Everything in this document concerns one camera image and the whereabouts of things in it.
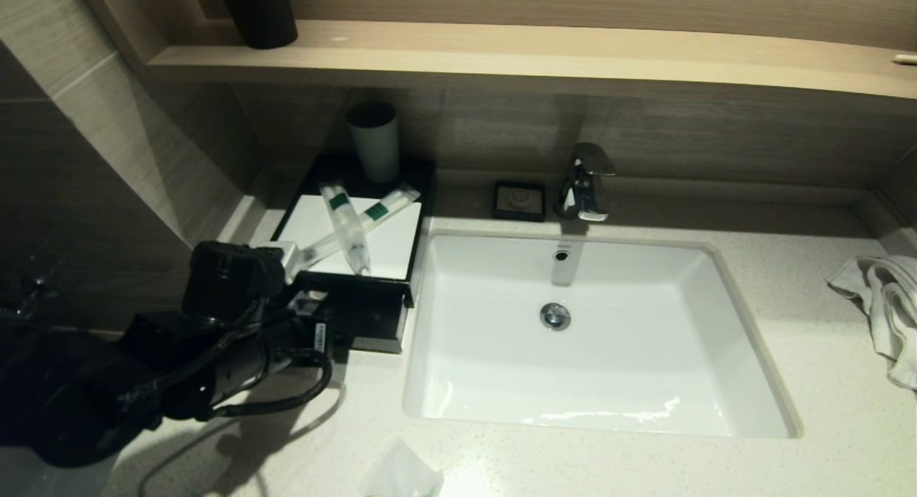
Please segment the black tray with toiletry packets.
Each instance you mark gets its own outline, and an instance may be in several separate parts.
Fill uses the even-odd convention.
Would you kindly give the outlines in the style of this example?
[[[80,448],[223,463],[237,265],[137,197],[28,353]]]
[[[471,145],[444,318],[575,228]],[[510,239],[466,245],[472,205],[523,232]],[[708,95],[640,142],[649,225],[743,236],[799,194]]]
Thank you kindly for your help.
[[[312,318],[330,328],[338,346],[400,354],[407,311],[398,291],[339,291],[328,294]]]

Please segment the black amenity drawer box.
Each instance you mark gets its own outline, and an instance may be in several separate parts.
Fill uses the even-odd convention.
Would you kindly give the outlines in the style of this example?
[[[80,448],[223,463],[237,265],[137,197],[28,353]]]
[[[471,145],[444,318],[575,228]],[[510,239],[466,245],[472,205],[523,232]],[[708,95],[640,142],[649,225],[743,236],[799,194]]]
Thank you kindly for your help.
[[[392,183],[375,184],[365,177],[360,161],[353,155],[318,155],[308,168],[307,174],[302,179],[294,194],[294,199],[288,205],[281,222],[275,229],[272,240],[278,241],[278,230],[285,225],[287,217],[292,213],[300,196],[320,196],[319,183],[334,183],[340,181],[348,195],[351,197],[367,199],[383,199],[387,194],[407,184],[419,191],[419,203],[422,203],[421,223],[417,226],[413,258],[408,269],[408,279],[379,279],[373,276],[357,277],[356,275],[335,275],[325,273],[305,272],[299,276],[296,285],[302,288],[318,289],[318,291],[331,291],[337,287],[345,289],[364,289],[364,291],[398,291],[403,295],[403,303],[407,308],[415,305],[417,287],[419,285],[418,268],[423,259],[426,236],[432,219],[433,202],[436,199],[436,170],[435,164],[425,160],[404,160],[400,164],[400,177]]]

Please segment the clear toothbrush packet green label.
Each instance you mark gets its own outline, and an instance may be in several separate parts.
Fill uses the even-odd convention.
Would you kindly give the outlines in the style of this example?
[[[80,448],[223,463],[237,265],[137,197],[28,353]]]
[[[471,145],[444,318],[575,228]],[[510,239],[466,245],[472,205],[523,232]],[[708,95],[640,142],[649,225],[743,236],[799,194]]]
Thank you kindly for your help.
[[[320,183],[323,197],[335,232],[338,246],[354,275],[370,275],[370,253],[363,225],[355,207],[341,183]]]
[[[357,212],[360,217],[361,225],[363,225],[367,245],[369,246],[370,232],[373,232],[373,230],[382,225],[386,220],[393,218],[397,213],[415,203],[419,196],[420,193],[418,190],[413,189],[407,184],[402,184],[397,189],[390,191],[383,199],[376,201],[376,203],[364,210],[363,213]],[[301,271],[308,271],[312,266],[318,265],[319,262],[335,253],[342,254],[337,239],[335,238],[333,226],[330,235],[302,249],[301,252]]]

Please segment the crumpled white plastic wrapper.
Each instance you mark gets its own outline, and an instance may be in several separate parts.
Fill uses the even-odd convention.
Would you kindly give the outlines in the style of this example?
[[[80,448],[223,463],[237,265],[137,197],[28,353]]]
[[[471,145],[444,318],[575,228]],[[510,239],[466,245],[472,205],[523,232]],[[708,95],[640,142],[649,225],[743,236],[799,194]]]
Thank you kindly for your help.
[[[443,472],[397,438],[371,465],[359,491],[362,497],[438,497],[443,484]]]

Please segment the grey cup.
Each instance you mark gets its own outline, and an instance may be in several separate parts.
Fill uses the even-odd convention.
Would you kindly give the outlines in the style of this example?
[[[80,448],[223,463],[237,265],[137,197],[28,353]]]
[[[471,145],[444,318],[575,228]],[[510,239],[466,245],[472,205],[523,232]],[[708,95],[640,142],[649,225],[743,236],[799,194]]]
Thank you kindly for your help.
[[[398,115],[387,102],[351,106],[346,122],[365,177],[371,183],[392,183],[400,176]]]

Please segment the chrome drain stopper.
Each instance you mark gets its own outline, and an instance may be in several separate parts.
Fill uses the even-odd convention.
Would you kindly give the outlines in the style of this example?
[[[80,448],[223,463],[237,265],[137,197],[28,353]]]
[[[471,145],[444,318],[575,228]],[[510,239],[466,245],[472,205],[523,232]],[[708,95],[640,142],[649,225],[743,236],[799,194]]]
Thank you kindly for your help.
[[[547,329],[560,332],[571,324],[571,314],[566,307],[557,302],[548,302],[539,311],[541,324]]]

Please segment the black square soap dish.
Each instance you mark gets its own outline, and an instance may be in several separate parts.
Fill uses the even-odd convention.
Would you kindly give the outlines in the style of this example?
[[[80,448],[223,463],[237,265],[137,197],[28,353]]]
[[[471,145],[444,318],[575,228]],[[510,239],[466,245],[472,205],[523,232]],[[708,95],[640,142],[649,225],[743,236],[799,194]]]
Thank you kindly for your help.
[[[537,183],[498,180],[494,184],[491,216],[497,220],[546,221],[546,189]]]

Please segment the white ceramic sink basin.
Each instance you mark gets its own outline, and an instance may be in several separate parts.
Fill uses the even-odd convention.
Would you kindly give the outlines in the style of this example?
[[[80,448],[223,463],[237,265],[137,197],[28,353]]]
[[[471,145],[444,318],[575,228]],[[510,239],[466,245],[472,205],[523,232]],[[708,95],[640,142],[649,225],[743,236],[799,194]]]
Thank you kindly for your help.
[[[564,305],[556,332],[539,311]],[[701,243],[434,236],[403,405],[416,418],[798,438],[716,252]]]

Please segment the chrome faucet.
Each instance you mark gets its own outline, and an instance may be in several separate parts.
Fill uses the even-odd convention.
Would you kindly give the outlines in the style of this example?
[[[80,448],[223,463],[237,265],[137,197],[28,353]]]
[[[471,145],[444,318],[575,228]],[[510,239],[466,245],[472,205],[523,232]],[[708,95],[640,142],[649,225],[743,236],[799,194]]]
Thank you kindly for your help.
[[[554,212],[562,220],[603,222],[609,216],[605,179],[617,174],[605,149],[595,143],[577,143],[561,178]]]

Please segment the black cylinder container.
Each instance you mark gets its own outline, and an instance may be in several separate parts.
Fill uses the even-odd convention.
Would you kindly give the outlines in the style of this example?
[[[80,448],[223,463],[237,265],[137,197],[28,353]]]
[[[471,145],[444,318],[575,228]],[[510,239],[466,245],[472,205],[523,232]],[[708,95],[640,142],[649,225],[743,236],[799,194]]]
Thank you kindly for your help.
[[[291,0],[223,2],[243,43],[250,49],[281,49],[299,38]]]

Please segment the light wooden shelf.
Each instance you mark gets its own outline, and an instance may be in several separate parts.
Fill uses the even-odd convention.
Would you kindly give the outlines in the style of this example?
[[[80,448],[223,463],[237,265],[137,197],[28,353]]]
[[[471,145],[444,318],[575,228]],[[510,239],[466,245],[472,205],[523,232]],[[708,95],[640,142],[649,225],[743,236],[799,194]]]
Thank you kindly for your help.
[[[281,49],[226,34],[148,61],[162,80],[365,86],[469,85],[610,92],[619,80],[824,90],[917,101],[903,51],[793,38],[582,27],[298,21]]]

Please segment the white towel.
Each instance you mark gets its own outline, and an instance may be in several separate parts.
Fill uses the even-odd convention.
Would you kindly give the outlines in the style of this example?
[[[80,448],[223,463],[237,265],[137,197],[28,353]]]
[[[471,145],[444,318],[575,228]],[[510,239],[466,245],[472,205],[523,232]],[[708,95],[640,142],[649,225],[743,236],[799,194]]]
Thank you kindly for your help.
[[[917,259],[854,258],[827,285],[868,318],[874,350],[888,361],[887,378],[917,394]]]

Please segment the chrome wall valve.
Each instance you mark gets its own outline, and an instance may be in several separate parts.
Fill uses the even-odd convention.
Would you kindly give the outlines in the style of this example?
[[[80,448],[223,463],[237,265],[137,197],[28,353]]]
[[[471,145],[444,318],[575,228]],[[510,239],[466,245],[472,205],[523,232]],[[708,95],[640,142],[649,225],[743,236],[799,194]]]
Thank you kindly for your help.
[[[56,285],[52,273],[44,273],[36,276],[23,276],[20,278],[21,295],[13,304],[9,305],[9,310],[13,311],[16,317],[30,317],[42,307],[43,302],[56,300],[62,295],[62,291]]]

